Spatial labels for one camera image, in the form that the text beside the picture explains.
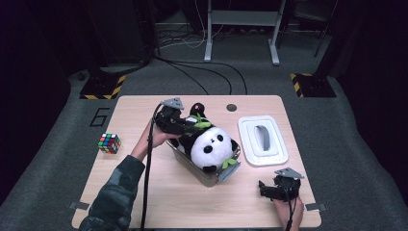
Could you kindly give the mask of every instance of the wooden table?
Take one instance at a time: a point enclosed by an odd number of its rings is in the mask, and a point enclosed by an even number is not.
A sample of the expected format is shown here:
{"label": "wooden table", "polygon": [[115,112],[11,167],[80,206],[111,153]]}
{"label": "wooden table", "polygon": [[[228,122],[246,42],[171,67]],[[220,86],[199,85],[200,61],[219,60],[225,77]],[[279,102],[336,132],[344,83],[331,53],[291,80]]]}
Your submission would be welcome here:
{"label": "wooden table", "polygon": [[[289,152],[289,161],[273,167],[254,167],[239,157],[242,165],[225,182],[203,186],[163,144],[153,149],[150,171],[148,208],[145,228],[270,228],[281,226],[272,202],[260,196],[258,181],[273,186],[275,170],[291,167],[305,176],[301,180],[300,195],[305,204],[315,198],[303,166],[291,124],[282,99],[276,95],[146,95],[122,96],[118,99],[107,133],[118,134],[122,145],[117,154],[98,152],[85,186],[82,202],[91,204],[101,187],[107,182],[114,168],[130,154],[148,119],[158,104],[173,97],[180,97],[185,106],[182,117],[188,115],[190,106],[201,102],[206,106],[206,116],[216,126],[230,134],[241,147],[238,120],[243,116],[272,116],[281,131]],[[229,112],[228,104],[237,110]],[[143,199],[143,179],[132,213],[132,228],[140,227]],[[77,210],[72,226],[78,228],[88,211]],[[319,212],[304,213],[302,227],[321,224]]]}

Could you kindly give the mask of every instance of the clear plastic bin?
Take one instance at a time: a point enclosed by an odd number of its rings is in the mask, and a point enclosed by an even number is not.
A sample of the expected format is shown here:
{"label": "clear plastic bin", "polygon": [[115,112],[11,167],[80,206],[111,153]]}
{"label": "clear plastic bin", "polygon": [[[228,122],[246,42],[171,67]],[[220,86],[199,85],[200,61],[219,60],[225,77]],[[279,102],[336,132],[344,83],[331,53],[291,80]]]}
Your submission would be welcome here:
{"label": "clear plastic bin", "polygon": [[[171,147],[171,149],[173,149],[176,159],[206,187],[212,187],[218,181],[226,181],[241,165],[240,162],[237,162],[236,164],[229,166],[226,169],[220,169],[213,173],[206,173],[191,161],[191,157],[189,155],[178,150],[175,146],[173,146],[173,144],[171,144],[170,141],[166,141],[166,143]],[[234,151],[234,156],[232,158],[238,161],[238,157],[240,156],[240,154],[241,148],[238,145],[237,149]]]}

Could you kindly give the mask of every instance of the hand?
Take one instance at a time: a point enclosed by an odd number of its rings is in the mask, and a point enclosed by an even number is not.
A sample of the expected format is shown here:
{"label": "hand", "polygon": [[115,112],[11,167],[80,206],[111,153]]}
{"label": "hand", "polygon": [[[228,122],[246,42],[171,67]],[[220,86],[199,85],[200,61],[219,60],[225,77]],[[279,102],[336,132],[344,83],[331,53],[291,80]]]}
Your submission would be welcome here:
{"label": "hand", "polygon": [[[295,206],[293,210],[292,217],[293,222],[291,231],[296,231],[299,230],[300,223],[302,222],[303,219],[303,211],[305,208],[302,200],[300,199],[300,196],[298,196],[296,199],[293,199],[291,203],[292,207]],[[286,230],[286,225],[288,224],[291,211],[289,208],[289,202],[284,202],[282,200],[273,200],[273,204],[275,205],[276,210],[278,212],[278,217],[282,224],[283,230]]]}
{"label": "hand", "polygon": [[[144,128],[144,131],[141,134],[141,137],[138,143],[133,148],[133,151],[131,154],[132,156],[138,158],[141,161],[143,161],[144,157],[147,154],[150,126],[151,126],[151,120],[149,120],[146,127]],[[180,137],[181,135],[173,135],[173,134],[164,133],[162,130],[160,130],[159,127],[156,126],[156,124],[153,124],[153,130],[152,130],[152,139],[153,139],[152,147],[153,148],[162,145],[168,139],[176,139]]]}

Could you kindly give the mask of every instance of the rubik's cube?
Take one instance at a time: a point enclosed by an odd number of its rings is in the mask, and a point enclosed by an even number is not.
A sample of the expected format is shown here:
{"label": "rubik's cube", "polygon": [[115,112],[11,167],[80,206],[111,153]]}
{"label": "rubik's cube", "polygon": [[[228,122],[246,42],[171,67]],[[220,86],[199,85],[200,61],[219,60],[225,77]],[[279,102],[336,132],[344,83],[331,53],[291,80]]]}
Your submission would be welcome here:
{"label": "rubik's cube", "polygon": [[120,147],[120,139],[117,134],[102,134],[98,147],[102,152],[116,154]]}

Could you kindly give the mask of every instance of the wire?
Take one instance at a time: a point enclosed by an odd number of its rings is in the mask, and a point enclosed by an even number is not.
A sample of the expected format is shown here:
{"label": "wire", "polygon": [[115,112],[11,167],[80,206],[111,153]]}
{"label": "wire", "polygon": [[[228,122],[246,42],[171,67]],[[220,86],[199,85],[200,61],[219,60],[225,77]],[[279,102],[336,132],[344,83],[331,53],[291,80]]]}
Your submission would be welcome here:
{"label": "wire", "polygon": [[204,88],[200,83],[198,83],[198,81],[197,81],[196,79],[192,78],[192,76],[190,76],[186,71],[180,69],[179,67],[175,66],[175,65],[172,64],[172,63],[167,63],[167,64],[169,64],[169,65],[173,66],[174,68],[176,68],[176,69],[180,70],[181,72],[183,72],[183,73],[184,73],[185,75],[187,75],[190,79],[192,79],[199,87],[201,87],[201,88],[207,93],[207,95],[209,95],[209,93],[205,90],[205,88]]}
{"label": "wire", "polygon": [[293,181],[291,182],[291,186],[288,187],[287,189],[283,186],[282,183],[280,184],[280,186],[284,190],[286,199],[288,200],[288,204],[289,204],[289,220],[288,220],[288,223],[286,225],[286,231],[290,231],[291,228],[292,228],[294,209],[296,207],[296,201],[294,202],[294,207],[292,207],[292,202],[289,199],[289,194],[288,194],[288,190],[293,186]]}
{"label": "wire", "polygon": [[228,83],[228,86],[229,86],[229,89],[230,89],[230,90],[229,90],[229,94],[231,95],[231,93],[232,93],[231,82],[230,82],[224,75],[222,75],[222,74],[220,74],[220,73],[218,73],[218,72],[216,72],[216,71],[213,71],[213,70],[211,70],[211,69],[206,69],[206,68],[198,67],[198,66],[191,66],[191,65],[186,65],[186,64],[178,64],[178,63],[173,62],[173,61],[170,61],[170,60],[165,60],[165,59],[163,59],[163,58],[161,58],[161,57],[156,57],[156,56],[154,56],[154,58],[157,59],[157,60],[159,60],[159,61],[162,61],[162,62],[165,62],[165,63],[167,63],[167,64],[170,64],[170,65],[173,66],[174,68],[176,68],[176,69],[182,71],[182,72],[185,73],[187,76],[189,76],[191,79],[193,79],[194,82],[197,83],[202,89],[204,89],[204,88],[203,88],[194,78],[192,78],[192,77],[191,77],[189,74],[187,74],[187,72],[185,72],[184,70],[182,70],[182,69],[176,67],[175,64],[180,65],[180,66],[184,66],[184,67],[189,67],[189,68],[194,68],[194,69],[200,69],[200,70],[206,70],[206,71],[212,72],[212,73],[214,73],[214,74],[216,74],[216,75],[222,77],[222,78]]}
{"label": "wire", "polygon": [[[197,0],[194,0],[194,4],[195,4],[195,10],[197,11],[198,19],[200,20],[202,32],[203,32],[202,40],[199,40],[199,41],[186,41],[185,39],[180,38],[180,40],[183,41],[183,42],[172,43],[172,44],[168,44],[168,45],[165,45],[165,46],[161,46],[160,49],[163,49],[163,48],[166,48],[166,47],[169,47],[169,46],[173,46],[173,45],[187,45],[189,48],[197,48],[201,44],[203,44],[205,41],[207,41],[205,39],[206,30],[205,30],[205,27],[204,27],[203,19],[201,18],[201,15],[200,15],[200,11],[198,9]],[[228,10],[230,10],[230,9],[231,9],[231,0],[229,1],[229,5],[228,5]],[[212,35],[213,39],[218,35],[218,33],[222,30],[223,27],[224,27],[224,25],[221,25],[221,27],[218,29],[218,31],[215,34]],[[197,44],[195,46],[191,46],[190,44],[193,44],[193,43],[199,43],[199,44]]]}
{"label": "wire", "polygon": [[171,60],[163,59],[163,58],[161,58],[161,57],[157,57],[157,56],[155,56],[155,55],[153,55],[152,58],[157,59],[157,60],[160,60],[160,61],[163,61],[163,62],[170,62],[170,63],[174,63],[174,64],[216,64],[216,65],[228,66],[228,67],[234,69],[234,70],[240,75],[240,77],[241,77],[241,79],[242,79],[243,87],[244,87],[244,89],[245,89],[245,94],[248,94],[248,89],[247,89],[247,86],[246,86],[245,79],[243,78],[242,74],[241,74],[235,67],[233,67],[233,66],[230,65],[230,64],[214,63],[214,62],[210,62],[210,63],[200,63],[200,62],[171,61]]}
{"label": "wire", "polygon": [[[184,27],[184,25],[182,27],[180,27],[180,29],[178,30],[162,30],[159,31],[158,34],[160,34],[160,39],[162,39],[160,41],[160,48],[166,48],[172,45],[177,45],[177,44],[186,44],[186,43],[196,43],[196,42],[200,42],[200,41],[188,41],[189,39],[193,39],[195,38],[195,34],[192,32],[189,32],[189,27],[187,26],[187,32],[184,35],[179,35],[179,36],[172,36],[172,33],[180,33],[181,29]],[[172,42],[176,41],[176,40],[183,40],[184,43],[174,43],[171,44]]]}
{"label": "wire", "polygon": [[148,188],[149,188],[149,175],[150,175],[150,167],[152,162],[152,150],[153,150],[153,126],[154,126],[154,118],[156,117],[157,112],[162,104],[159,104],[156,107],[156,110],[153,113],[151,118],[150,130],[149,130],[149,137],[147,139],[147,162],[146,162],[146,170],[144,174],[144,189],[143,189],[143,208],[141,213],[141,223],[140,223],[140,230],[144,230],[144,224],[146,222],[146,213],[147,213],[147,195],[148,195]]}

